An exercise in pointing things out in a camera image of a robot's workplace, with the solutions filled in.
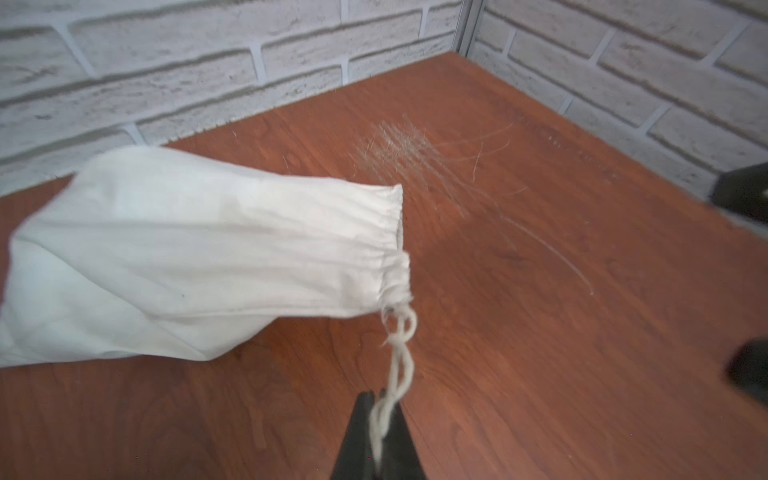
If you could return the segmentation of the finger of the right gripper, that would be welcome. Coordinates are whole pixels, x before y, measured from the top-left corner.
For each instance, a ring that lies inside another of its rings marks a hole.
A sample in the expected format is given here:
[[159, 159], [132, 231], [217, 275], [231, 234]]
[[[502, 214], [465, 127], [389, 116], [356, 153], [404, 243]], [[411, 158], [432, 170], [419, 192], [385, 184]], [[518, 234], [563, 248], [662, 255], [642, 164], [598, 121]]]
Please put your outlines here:
[[744, 343], [729, 361], [728, 381], [762, 405], [767, 398], [767, 339], [755, 338]]
[[768, 164], [721, 174], [710, 194], [713, 205], [763, 224], [767, 223]]

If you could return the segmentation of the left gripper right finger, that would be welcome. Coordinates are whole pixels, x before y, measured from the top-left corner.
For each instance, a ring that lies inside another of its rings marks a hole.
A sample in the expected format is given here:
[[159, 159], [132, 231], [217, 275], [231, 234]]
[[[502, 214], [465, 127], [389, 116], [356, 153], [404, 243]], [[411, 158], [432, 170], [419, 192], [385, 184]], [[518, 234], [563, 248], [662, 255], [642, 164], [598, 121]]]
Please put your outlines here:
[[381, 466], [377, 468], [376, 478], [382, 480], [427, 479], [399, 403], [394, 406], [390, 428], [383, 440]]

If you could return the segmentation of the cream cloth soil bag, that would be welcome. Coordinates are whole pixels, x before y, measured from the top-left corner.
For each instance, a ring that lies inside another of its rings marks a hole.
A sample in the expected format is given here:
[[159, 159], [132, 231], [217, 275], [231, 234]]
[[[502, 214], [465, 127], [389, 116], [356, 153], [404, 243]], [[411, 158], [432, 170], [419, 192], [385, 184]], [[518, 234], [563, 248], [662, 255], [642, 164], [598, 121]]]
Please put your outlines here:
[[280, 317], [394, 321], [367, 419], [377, 468], [409, 390], [401, 185], [270, 173], [162, 147], [87, 162], [11, 235], [5, 367], [152, 355], [215, 359]]

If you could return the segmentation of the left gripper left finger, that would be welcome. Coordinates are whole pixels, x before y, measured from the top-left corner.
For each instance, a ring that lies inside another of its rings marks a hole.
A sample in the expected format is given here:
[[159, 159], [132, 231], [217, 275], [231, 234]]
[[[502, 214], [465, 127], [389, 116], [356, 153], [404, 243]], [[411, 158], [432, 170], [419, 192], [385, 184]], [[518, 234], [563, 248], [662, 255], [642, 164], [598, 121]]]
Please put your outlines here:
[[375, 400], [375, 394], [372, 391], [362, 392], [357, 396], [330, 475], [331, 480], [374, 480], [376, 478], [368, 432], [369, 414]]

